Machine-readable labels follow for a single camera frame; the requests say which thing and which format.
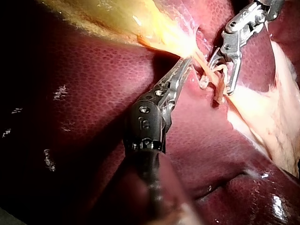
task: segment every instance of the metal rivet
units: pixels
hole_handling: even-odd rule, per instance
[[[150,112],[150,108],[146,105],[142,105],[140,108],[139,108],[140,112],[141,113],[149,113]]]
[[[224,46],[224,49],[225,50],[229,50],[231,48],[231,46],[229,45],[229,44],[226,44],[225,46]]]
[[[153,99],[153,97],[152,97],[151,95],[147,95],[147,96],[145,97],[145,99],[151,100],[151,99]]]
[[[155,94],[156,94],[157,96],[163,96],[163,95],[164,95],[164,93],[163,93],[162,90],[157,90],[157,91],[155,91]]]

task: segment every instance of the screw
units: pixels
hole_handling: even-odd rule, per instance
[[[229,49],[231,49],[231,46],[230,46],[229,44],[226,44],[226,45],[224,46],[224,49],[225,49],[225,50],[229,50]]]
[[[149,113],[150,112],[150,108],[146,105],[142,105],[140,108],[139,108],[140,112],[141,113]]]

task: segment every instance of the metal jaw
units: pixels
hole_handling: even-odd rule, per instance
[[[191,63],[192,57],[181,58],[131,106],[125,119],[123,142],[126,151],[156,149],[165,152],[165,134],[172,124],[171,112],[176,106]]]
[[[255,0],[263,5],[267,21],[275,20],[281,12],[285,0]]]
[[[255,1],[231,19],[222,32],[223,45],[216,49],[209,61],[209,66],[212,69],[219,63],[233,63],[232,74],[226,86],[228,95],[233,94],[239,77],[242,58],[240,49],[255,33],[261,32],[267,21],[266,13],[269,11],[268,7]]]

